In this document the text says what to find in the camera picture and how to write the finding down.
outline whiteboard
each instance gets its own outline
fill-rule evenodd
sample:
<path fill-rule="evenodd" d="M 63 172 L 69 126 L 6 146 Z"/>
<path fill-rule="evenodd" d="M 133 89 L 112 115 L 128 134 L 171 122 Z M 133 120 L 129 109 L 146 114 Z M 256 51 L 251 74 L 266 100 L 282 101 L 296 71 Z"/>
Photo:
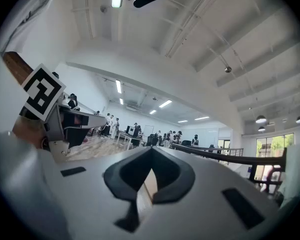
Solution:
<path fill-rule="evenodd" d="M 143 136 L 149 137 L 153 133 L 154 126 L 146 125 L 144 127 Z"/>

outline floor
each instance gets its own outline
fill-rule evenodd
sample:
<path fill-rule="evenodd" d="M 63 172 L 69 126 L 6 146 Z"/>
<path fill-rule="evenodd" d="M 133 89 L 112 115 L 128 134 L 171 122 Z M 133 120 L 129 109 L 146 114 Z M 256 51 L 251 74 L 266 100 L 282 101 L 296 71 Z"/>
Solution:
<path fill-rule="evenodd" d="M 119 144 L 116 144 L 116 139 L 100 138 L 97 135 L 87 137 L 88 142 L 82 143 L 80 146 L 71 148 L 70 153 L 67 155 L 67 161 L 82 160 L 89 158 L 97 158 L 101 156 L 113 155 L 119 152 L 126 151 L 126 146 L 123 145 L 123 140 L 120 139 Z"/>
<path fill-rule="evenodd" d="M 70 153 L 67 155 L 67 161 L 83 160 L 93 157 L 97 158 L 105 155 L 109 156 L 126 151 L 126 145 L 123 145 L 123 138 L 120 139 L 118 145 L 116 144 L 117 138 L 114 140 L 110 138 L 105 139 L 100 138 L 97 135 L 87 138 L 88 142 L 83 143 L 80 146 L 74 146 L 71 148 Z M 142 221 L 150 213 L 152 208 L 152 201 L 145 184 L 143 184 L 140 188 L 136 202 L 139 218 Z"/>

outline wooden handrail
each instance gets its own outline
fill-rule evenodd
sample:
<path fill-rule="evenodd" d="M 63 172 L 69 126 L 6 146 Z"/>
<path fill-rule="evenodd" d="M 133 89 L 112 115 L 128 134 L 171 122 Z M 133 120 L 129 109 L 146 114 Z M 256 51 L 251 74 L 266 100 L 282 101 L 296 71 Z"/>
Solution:
<path fill-rule="evenodd" d="M 248 156 L 232 156 L 232 155 L 225 155 L 225 154 L 217 154 L 217 153 L 211 153 L 211 152 L 206 152 L 199 150 L 197 148 L 193 147 L 188 147 L 188 146 L 183 146 L 183 145 L 178 145 L 178 144 L 172 144 L 173 148 L 176 148 L 177 150 L 184 151 L 187 153 L 193 153 L 195 155 L 199 155 L 202 157 L 206 158 L 211 158 L 215 160 L 221 160 L 221 161 L 226 161 L 230 163 L 238 163 L 238 164 L 243 164 L 243 165 L 258 165 L 258 166 L 268 166 L 268 165 L 280 165 L 283 166 L 285 165 L 285 161 L 283 157 L 248 157 Z"/>
<path fill-rule="evenodd" d="M 198 146 L 198 147 L 197 147 L 197 146 L 186 146 L 186 147 L 190 147 L 190 148 L 194 148 L 194 149 L 198 149 L 198 150 L 210 150 L 210 151 L 221 151 L 221 150 L 226 150 L 226 151 L 227 151 L 227 150 L 243 150 L 243 148 L 238 148 L 238 149 L 237 149 L 237 148 L 234 148 L 234 149 L 233 149 L 233 148 L 230 148 L 230 149 L 229 149 L 229 148 L 226 148 L 226 149 L 225 149 L 225 148 L 222 148 L 222 149 L 221 149 L 221 148 L 211 148 L 211 147 L 210 147 L 210 148 L 209 148 L 209 147 L 206 147 L 206 148 L 205 148 L 205 147 L 201 147 L 201 146 Z"/>
<path fill-rule="evenodd" d="M 193 148 L 193 147 L 188 147 L 188 146 L 183 146 L 183 145 L 178 145 L 178 144 L 172 144 L 172 147 L 175 148 L 176 150 L 180 150 L 186 153 L 191 153 L 191 154 L 195 154 L 198 156 L 202 156 L 202 157 L 206 157 L 206 158 L 210 158 L 210 159 L 215 159 L 218 161 L 226 161 L 226 162 L 230 162 L 230 163 L 238 163 L 238 164 L 242 164 L 242 165 L 252 165 L 252 169 L 250 172 L 250 177 L 249 180 L 255 183 L 261 183 L 259 180 L 255 180 L 255 173 L 256 173 L 256 169 L 257 166 L 275 166 L 275 165 L 279 165 L 281 166 L 281 170 L 284 172 L 285 171 L 285 166 L 286 166 L 286 155 L 287 155 L 287 149 L 284 149 L 283 155 L 281 157 L 248 157 L 248 156 L 233 156 L 233 155 L 225 155 L 225 154 L 217 154 L 217 153 L 212 153 L 212 152 L 206 152 L 203 150 L 199 150 L 198 148 Z"/>

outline ceiling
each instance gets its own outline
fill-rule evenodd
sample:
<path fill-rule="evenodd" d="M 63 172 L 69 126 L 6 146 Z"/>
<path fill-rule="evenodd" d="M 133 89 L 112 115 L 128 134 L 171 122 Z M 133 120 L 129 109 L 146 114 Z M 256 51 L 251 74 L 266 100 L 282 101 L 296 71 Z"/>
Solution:
<path fill-rule="evenodd" d="M 114 103 L 120 104 L 120 98 L 123 98 L 124 106 L 135 109 L 141 114 L 150 116 L 152 118 L 164 120 L 172 124 L 181 125 L 178 121 L 187 120 L 188 123 L 201 123 L 211 121 L 209 118 L 202 120 L 194 120 L 196 118 L 205 117 L 207 115 L 202 114 L 192 108 L 189 108 L 181 103 L 173 101 L 163 108 L 159 108 L 159 105 L 166 102 L 168 99 L 153 92 L 149 92 L 143 88 L 135 85 L 121 82 L 121 92 L 119 94 L 116 87 L 115 79 L 108 76 L 102 76 L 96 74 L 96 80 L 98 86 L 100 86 L 109 100 Z M 149 114 L 152 110 L 156 110 L 154 114 Z"/>
<path fill-rule="evenodd" d="M 261 114 L 275 119 L 300 110 L 300 27 L 281 0 L 158 0 L 140 9 L 133 1 L 117 9 L 111 0 L 72 0 L 81 38 L 151 47 L 209 79 L 246 124 Z M 133 97 L 127 88 L 127 100 L 138 101 L 141 91 Z M 144 111 L 154 106 L 152 96 Z M 179 108 L 175 121 L 195 113 Z"/>

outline white wall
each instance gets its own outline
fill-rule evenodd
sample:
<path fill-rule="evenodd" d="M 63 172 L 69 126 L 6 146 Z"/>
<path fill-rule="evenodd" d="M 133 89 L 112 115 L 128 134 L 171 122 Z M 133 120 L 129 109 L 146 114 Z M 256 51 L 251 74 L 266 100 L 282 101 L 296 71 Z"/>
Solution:
<path fill-rule="evenodd" d="M 72 0 L 52 0 L 40 15 L 19 55 L 35 69 L 43 63 L 51 72 L 80 40 L 72 9 Z"/>
<path fill-rule="evenodd" d="M 64 63 L 60 63 L 56 70 L 59 74 L 59 79 L 66 85 L 64 90 L 68 95 L 74 93 L 77 96 L 78 102 L 93 111 L 100 111 L 108 107 L 109 99 L 103 91 L 102 87 L 98 85 L 97 77 L 94 73 L 86 70 L 81 70 L 69 67 Z M 82 112 L 89 113 L 83 107 Z"/>
<path fill-rule="evenodd" d="M 213 144 L 215 148 L 218 147 L 219 135 L 228 136 L 226 139 L 230 139 L 231 131 L 229 127 L 226 127 L 221 122 L 210 121 L 203 123 L 195 123 L 181 126 L 182 140 L 192 141 L 195 134 L 198 135 L 199 146 L 208 148 L 210 144 Z"/>
<path fill-rule="evenodd" d="M 243 133 L 241 117 L 227 95 L 194 68 L 185 69 L 148 47 L 97 38 L 79 42 L 66 62 L 178 101 Z"/>
<path fill-rule="evenodd" d="M 236 130 L 232 130 L 230 148 L 240 149 L 242 147 L 242 135 Z"/>
<path fill-rule="evenodd" d="M 294 111 L 291 111 L 288 115 L 269 119 L 266 123 L 257 124 L 255 122 L 250 122 L 245 124 L 245 134 L 246 135 L 257 135 L 259 134 L 258 129 L 260 126 L 265 127 L 266 133 L 275 133 L 275 132 L 281 132 L 284 130 L 288 130 L 291 128 L 298 127 L 299 124 L 296 123 L 296 118 L 300 116 L 300 106 L 295 109 Z M 268 122 L 274 122 L 274 125 L 267 125 Z"/>
<path fill-rule="evenodd" d="M 154 126 L 153 133 L 156 133 L 158 130 L 160 130 L 162 134 L 167 133 L 168 131 L 174 130 L 177 132 L 180 130 L 176 125 L 165 123 L 161 120 L 157 120 L 155 118 L 140 114 L 138 112 L 127 110 L 125 108 L 125 105 L 116 104 L 113 102 L 109 103 L 108 109 L 104 114 L 107 113 L 114 115 L 115 118 L 119 118 L 119 129 L 122 131 L 125 131 L 129 125 L 133 126 L 134 123 L 138 123 L 138 125 L 141 126 L 142 130 L 144 130 L 144 127 L 146 125 Z"/>
<path fill-rule="evenodd" d="M 257 139 L 260 138 L 268 138 L 273 136 L 292 134 L 294 133 L 294 144 L 300 144 L 300 126 L 291 128 L 288 130 L 278 131 L 278 132 L 270 132 L 256 135 L 243 135 L 242 136 L 242 147 L 244 148 L 244 156 L 246 157 L 255 157 L 256 156 L 256 145 Z"/>
<path fill-rule="evenodd" d="M 231 140 L 232 129 L 229 127 L 219 128 L 219 140 Z"/>

